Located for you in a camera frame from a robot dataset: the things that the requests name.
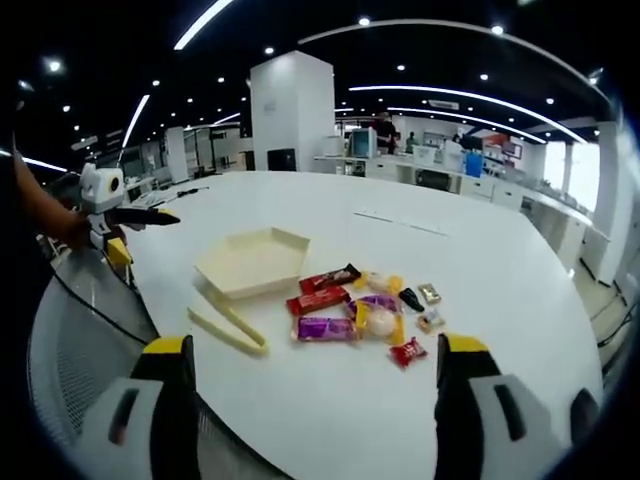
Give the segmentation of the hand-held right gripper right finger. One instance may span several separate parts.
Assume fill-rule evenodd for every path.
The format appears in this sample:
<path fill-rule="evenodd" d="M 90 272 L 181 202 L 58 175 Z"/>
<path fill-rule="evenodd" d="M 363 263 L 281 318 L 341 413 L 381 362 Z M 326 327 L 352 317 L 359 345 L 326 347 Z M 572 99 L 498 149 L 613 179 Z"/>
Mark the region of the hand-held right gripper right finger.
<path fill-rule="evenodd" d="M 474 337 L 438 335 L 437 479 L 541 479 L 568 450 L 547 406 Z"/>

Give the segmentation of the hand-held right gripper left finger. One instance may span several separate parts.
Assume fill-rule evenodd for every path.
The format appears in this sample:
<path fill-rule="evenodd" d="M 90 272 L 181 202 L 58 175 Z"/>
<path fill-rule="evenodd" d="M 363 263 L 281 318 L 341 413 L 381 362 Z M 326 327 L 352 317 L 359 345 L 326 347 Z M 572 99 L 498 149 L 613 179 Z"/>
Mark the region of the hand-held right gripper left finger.
<path fill-rule="evenodd" d="M 193 337 L 149 343 L 87 410 L 75 454 L 89 479 L 198 479 Z"/>

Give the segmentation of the person's left hand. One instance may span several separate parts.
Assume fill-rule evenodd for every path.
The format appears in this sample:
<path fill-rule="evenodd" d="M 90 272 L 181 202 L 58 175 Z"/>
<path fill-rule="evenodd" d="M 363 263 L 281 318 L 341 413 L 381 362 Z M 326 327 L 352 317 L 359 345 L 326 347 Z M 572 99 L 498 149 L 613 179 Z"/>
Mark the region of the person's left hand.
<path fill-rule="evenodd" d="M 73 212 L 65 230 L 64 243 L 73 250 L 91 247 L 92 226 L 82 212 Z"/>

